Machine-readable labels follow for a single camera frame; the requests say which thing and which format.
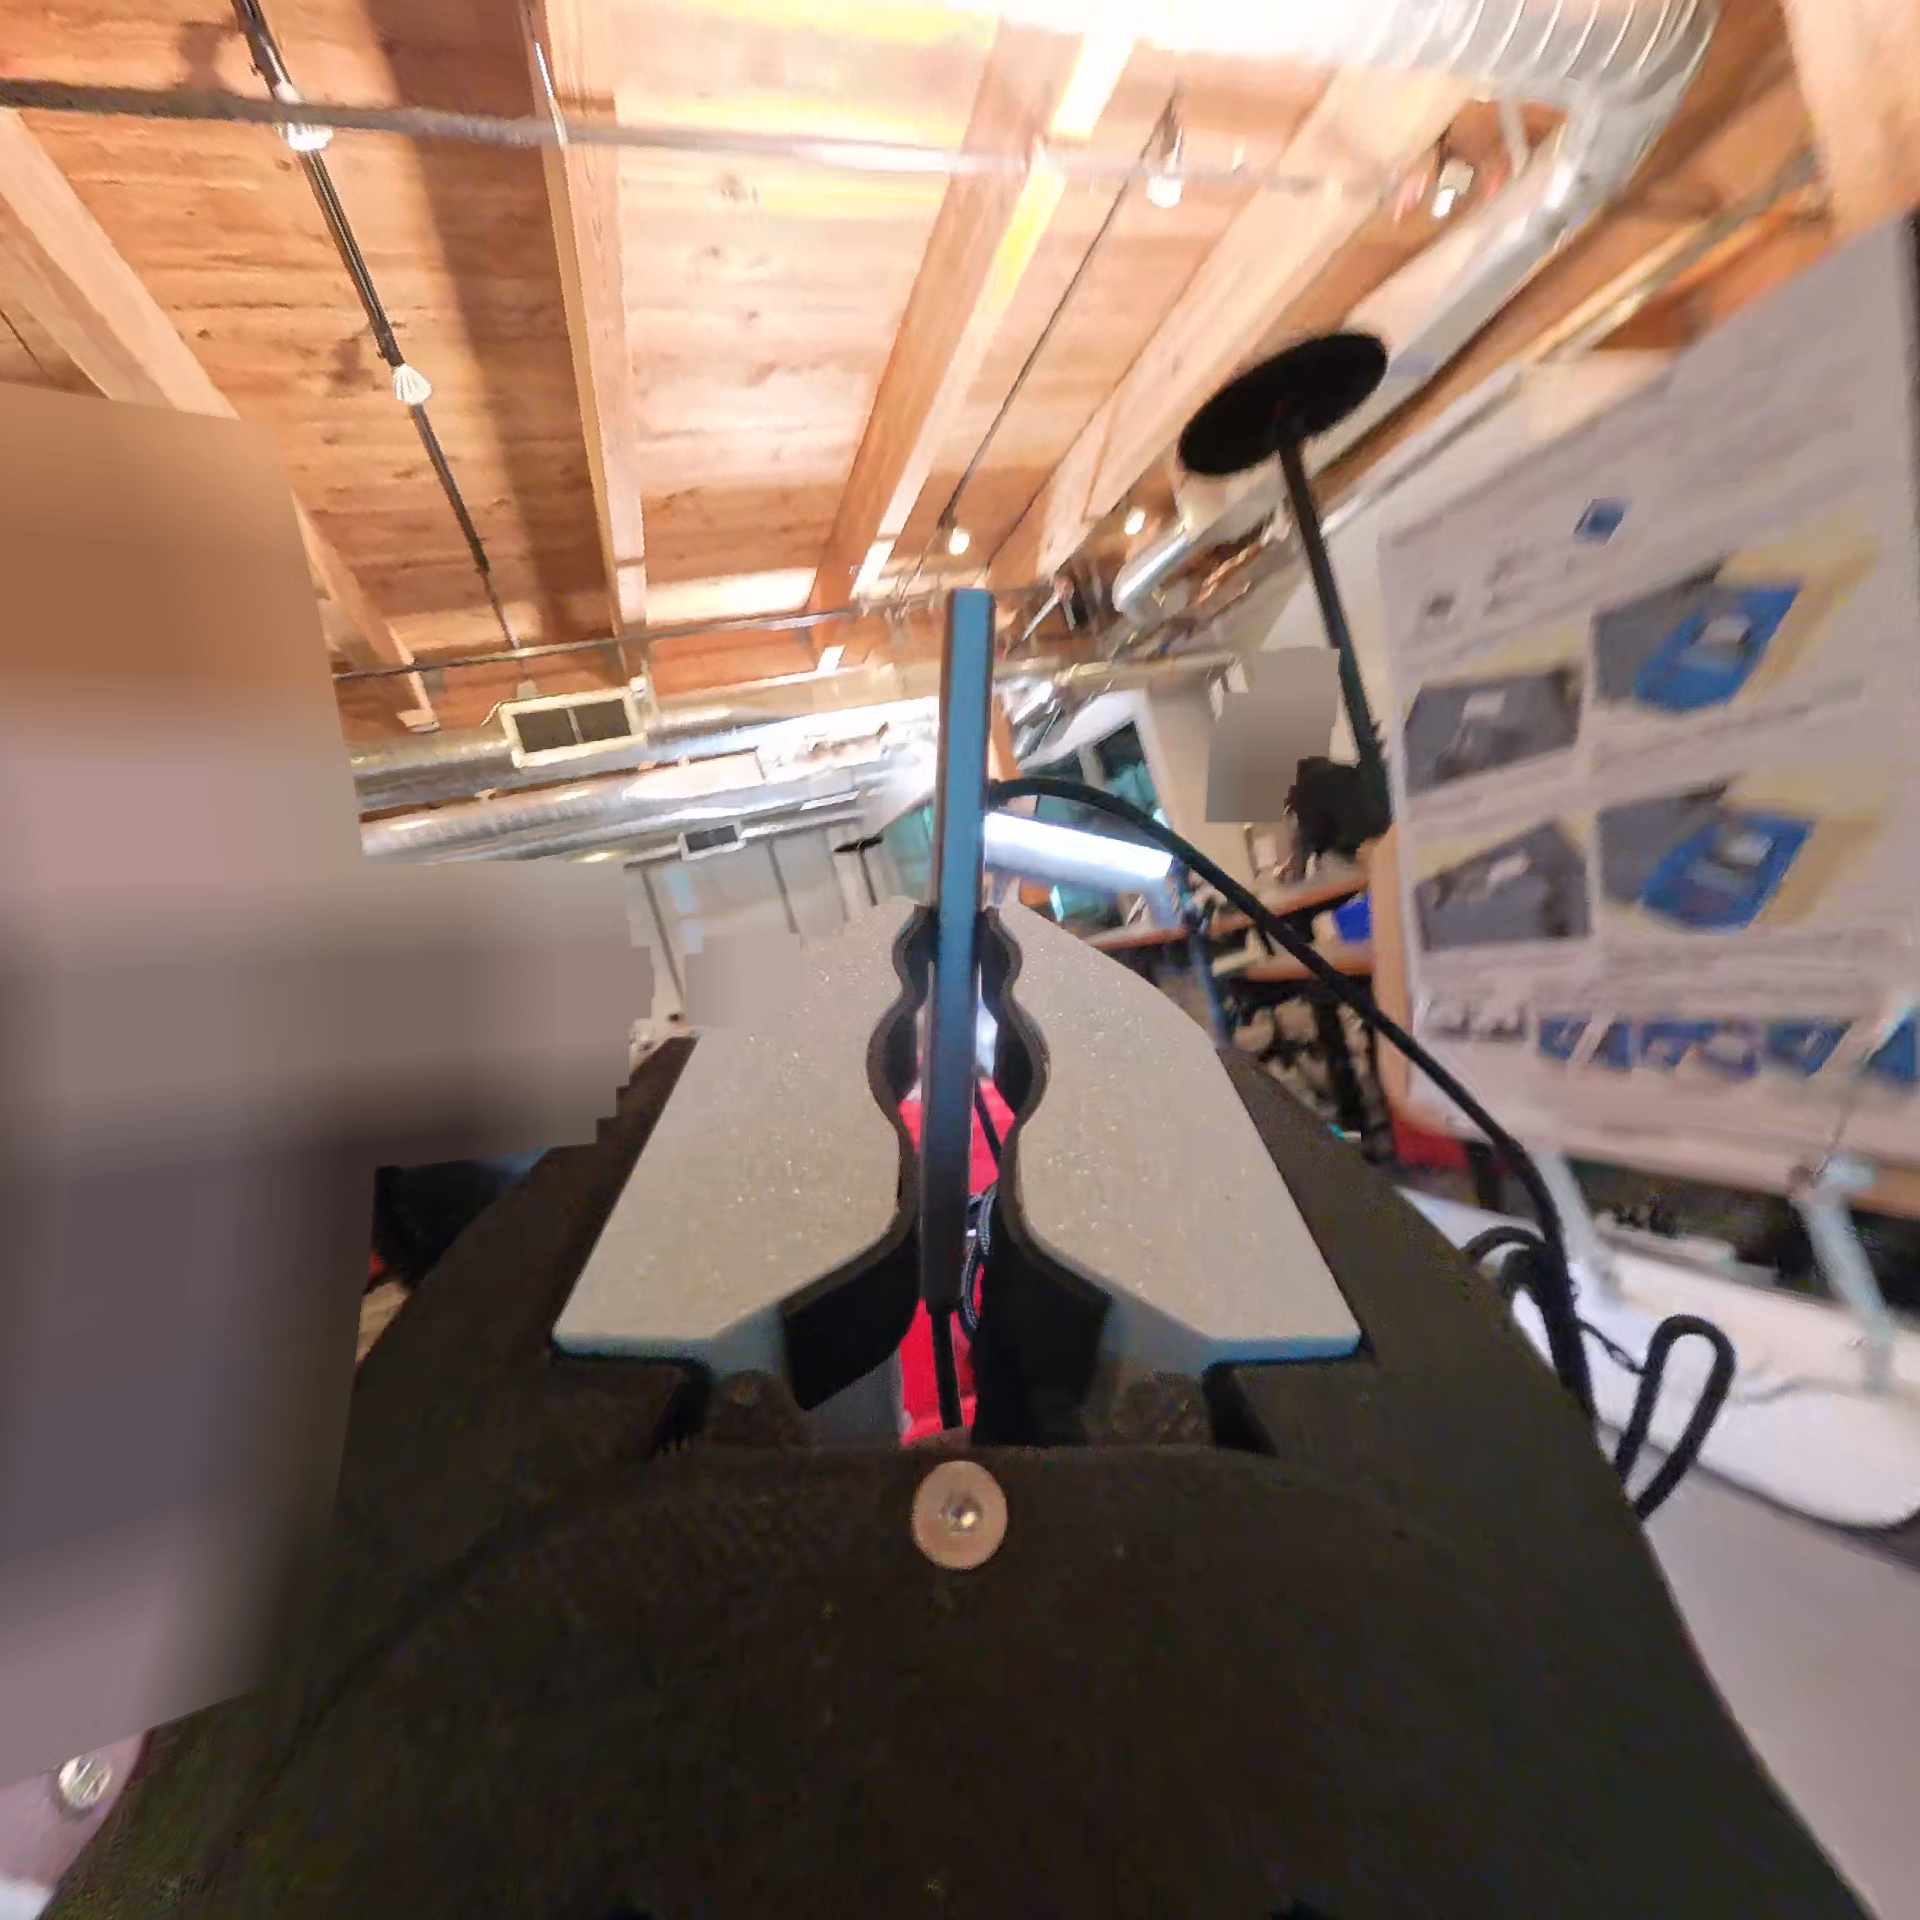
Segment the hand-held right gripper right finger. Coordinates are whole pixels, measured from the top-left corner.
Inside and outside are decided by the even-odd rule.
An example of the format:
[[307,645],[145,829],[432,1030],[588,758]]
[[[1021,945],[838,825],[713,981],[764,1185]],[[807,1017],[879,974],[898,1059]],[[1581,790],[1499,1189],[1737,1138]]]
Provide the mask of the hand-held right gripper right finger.
[[1074,1442],[1148,1379],[1343,1361],[1360,1326],[1209,1033],[1013,903],[984,915],[1008,1130],[980,1437]]

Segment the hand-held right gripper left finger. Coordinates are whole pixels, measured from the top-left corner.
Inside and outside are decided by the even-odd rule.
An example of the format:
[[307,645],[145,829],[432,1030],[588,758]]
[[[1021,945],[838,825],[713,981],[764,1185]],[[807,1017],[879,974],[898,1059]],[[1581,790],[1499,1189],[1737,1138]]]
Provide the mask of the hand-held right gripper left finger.
[[803,945],[772,1011],[710,1028],[553,1326],[572,1357],[772,1374],[803,1412],[865,1389],[920,1301],[924,912],[889,898]]

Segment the red plastic bin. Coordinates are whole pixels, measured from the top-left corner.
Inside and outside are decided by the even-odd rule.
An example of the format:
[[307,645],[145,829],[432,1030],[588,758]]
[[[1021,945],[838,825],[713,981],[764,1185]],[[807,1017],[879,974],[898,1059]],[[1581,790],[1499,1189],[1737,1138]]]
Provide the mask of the red plastic bin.
[[[949,1347],[960,1388],[962,1418],[972,1420],[972,1336],[977,1335],[986,1261],[992,1256],[994,1202],[998,1185],[1000,1150],[1013,1129],[1013,1110],[996,1089],[992,1076],[994,1051],[982,1052],[972,1082],[972,1144],[971,1144],[971,1210],[962,1301],[955,1313]],[[941,1430],[939,1364],[931,1317],[924,1304],[899,1347],[901,1375],[901,1437],[924,1439]]]

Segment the grey usb hub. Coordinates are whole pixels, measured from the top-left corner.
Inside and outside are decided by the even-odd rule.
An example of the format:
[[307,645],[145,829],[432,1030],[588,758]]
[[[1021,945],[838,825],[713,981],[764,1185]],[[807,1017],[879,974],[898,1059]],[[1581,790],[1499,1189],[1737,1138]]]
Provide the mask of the grey usb hub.
[[963,1425],[955,1321],[972,1194],[972,1092],[984,818],[996,670],[996,603],[977,586],[948,596],[939,696],[927,946],[920,1287],[943,1429]]

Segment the white vent grille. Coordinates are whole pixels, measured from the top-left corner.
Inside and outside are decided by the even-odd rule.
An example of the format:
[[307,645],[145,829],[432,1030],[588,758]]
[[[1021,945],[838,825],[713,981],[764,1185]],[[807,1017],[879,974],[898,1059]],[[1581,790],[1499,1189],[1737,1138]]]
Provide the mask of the white vent grille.
[[523,772],[601,756],[643,738],[640,707],[627,686],[503,702],[499,718]]

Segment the printed instruction sheet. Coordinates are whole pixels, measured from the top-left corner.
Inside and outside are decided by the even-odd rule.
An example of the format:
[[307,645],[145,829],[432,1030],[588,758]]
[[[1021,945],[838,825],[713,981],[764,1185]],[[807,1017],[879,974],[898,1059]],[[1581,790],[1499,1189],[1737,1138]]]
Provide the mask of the printed instruction sheet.
[[1383,527],[1409,1008],[1511,1130],[1915,1164],[1915,212]]

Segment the black disc pole stand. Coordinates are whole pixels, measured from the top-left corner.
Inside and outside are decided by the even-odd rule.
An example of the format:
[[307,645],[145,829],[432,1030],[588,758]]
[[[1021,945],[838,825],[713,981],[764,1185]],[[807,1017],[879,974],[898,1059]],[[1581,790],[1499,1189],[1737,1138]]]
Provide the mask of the black disc pole stand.
[[1341,330],[1300,338],[1209,396],[1186,422],[1177,458],[1189,476],[1205,479],[1234,476],[1279,461],[1313,598],[1337,657],[1341,699],[1351,721],[1360,786],[1378,824],[1391,825],[1382,735],[1303,461],[1306,445],[1358,412],[1378,389],[1383,372],[1386,349],[1376,334]]

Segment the silver ventilation duct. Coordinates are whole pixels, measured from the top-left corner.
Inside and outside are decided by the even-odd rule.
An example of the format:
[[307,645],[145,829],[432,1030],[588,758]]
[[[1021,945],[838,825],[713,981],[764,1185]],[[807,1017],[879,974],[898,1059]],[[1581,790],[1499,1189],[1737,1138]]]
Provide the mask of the silver ventilation duct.
[[[1503,104],[1563,112],[1554,140],[1354,319],[1383,381],[1333,452],[1420,395],[1619,192],[1682,104],[1716,29],[1711,5],[1264,5],[1279,51],[1337,72],[1442,77]],[[1248,204],[1195,271],[1117,391],[1100,479],[1128,482],[1173,443],[1175,398],[1205,401],[1279,325],[1292,290],[1355,229],[1321,190]]]
[[858,808],[935,769],[930,702],[827,711],[697,738],[634,769],[413,808],[361,825],[378,867],[527,860]]

